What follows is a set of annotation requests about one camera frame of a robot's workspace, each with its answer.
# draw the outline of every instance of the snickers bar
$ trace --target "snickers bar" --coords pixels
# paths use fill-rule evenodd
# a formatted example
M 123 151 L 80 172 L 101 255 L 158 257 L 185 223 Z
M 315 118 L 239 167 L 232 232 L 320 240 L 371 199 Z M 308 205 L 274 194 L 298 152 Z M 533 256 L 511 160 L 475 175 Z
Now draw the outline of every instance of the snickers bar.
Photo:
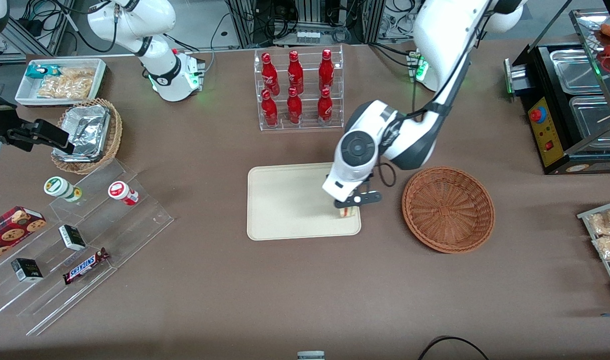
M 98 265 L 102 260 L 105 260 L 109 257 L 109 254 L 105 251 L 104 248 L 97 251 L 92 257 L 84 260 L 82 264 L 73 268 L 69 273 L 63 275 L 65 279 L 65 284 L 69 285 L 74 281 L 75 278 L 78 278 L 85 274 L 87 271 L 90 271 L 94 266 Z

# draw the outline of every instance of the wicker basket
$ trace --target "wicker basket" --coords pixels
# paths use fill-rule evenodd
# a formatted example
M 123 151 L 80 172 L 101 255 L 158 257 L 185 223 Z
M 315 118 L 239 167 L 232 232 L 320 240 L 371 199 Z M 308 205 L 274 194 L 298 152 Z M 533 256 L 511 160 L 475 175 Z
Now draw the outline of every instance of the wicker basket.
M 473 251 L 494 228 L 494 204 L 485 187 L 454 168 L 419 171 L 405 187 L 402 207 L 412 233 L 442 253 Z
M 68 173 L 87 175 L 97 167 L 101 166 L 101 164 L 113 159 L 118 152 L 120 137 L 122 136 L 122 119 L 120 118 L 120 114 L 109 101 L 102 98 L 95 98 L 94 100 L 81 102 L 80 104 L 74 105 L 74 107 L 90 107 L 92 105 L 103 105 L 111 111 L 109 123 L 110 128 L 108 129 L 107 141 L 105 142 L 104 156 L 97 162 L 64 162 L 51 155 L 51 161 L 53 161 L 60 170 L 67 171 Z M 65 114 L 60 117 L 58 126 L 62 126 L 64 119 Z

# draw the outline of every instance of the stainless steel tray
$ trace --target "stainless steel tray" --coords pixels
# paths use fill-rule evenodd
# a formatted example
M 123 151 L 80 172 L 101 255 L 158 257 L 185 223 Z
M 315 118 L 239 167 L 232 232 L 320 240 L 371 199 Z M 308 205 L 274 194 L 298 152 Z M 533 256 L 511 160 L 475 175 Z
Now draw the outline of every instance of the stainless steel tray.
M 575 96 L 569 101 L 576 125 L 584 138 L 600 133 L 606 123 L 596 123 L 610 115 L 604 96 Z M 592 148 L 610 148 L 610 132 L 591 143 Z
M 596 75 L 583 50 L 552 51 L 549 57 L 564 92 L 570 95 L 601 94 Z

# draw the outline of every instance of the beige tray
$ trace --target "beige tray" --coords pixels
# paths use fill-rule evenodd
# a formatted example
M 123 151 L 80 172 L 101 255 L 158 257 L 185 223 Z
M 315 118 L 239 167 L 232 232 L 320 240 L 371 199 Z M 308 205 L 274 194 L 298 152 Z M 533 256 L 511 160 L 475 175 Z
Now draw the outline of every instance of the beige tray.
M 247 235 L 255 241 L 342 237 L 360 231 L 360 210 L 342 218 L 323 191 L 332 164 L 260 166 L 247 175 Z

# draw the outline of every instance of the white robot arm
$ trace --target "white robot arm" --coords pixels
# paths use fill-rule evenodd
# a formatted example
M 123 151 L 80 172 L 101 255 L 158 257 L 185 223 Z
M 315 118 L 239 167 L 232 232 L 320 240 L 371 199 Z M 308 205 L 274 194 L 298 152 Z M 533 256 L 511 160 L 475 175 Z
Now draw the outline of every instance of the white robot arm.
M 167 0 L 113 0 L 90 8 L 89 26 L 98 37 L 131 51 L 149 72 L 154 90 L 167 101 L 180 101 L 202 86 L 204 64 L 175 54 L 161 36 L 174 28 L 176 13 Z
M 469 51 L 483 18 L 489 11 L 502 11 L 507 14 L 495 13 L 488 23 L 492 23 L 495 31 L 511 28 L 526 2 L 427 0 L 423 4 L 414 25 L 414 41 L 435 70 L 439 90 L 414 114 L 402 114 L 380 100 L 356 109 L 335 149 L 334 164 L 323 184 L 323 189 L 335 198 L 337 208 L 380 200 L 377 191 L 355 192 L 371 175 L 379 155 L 403 170 L 418 169 L 427 161 L 469 68 Z

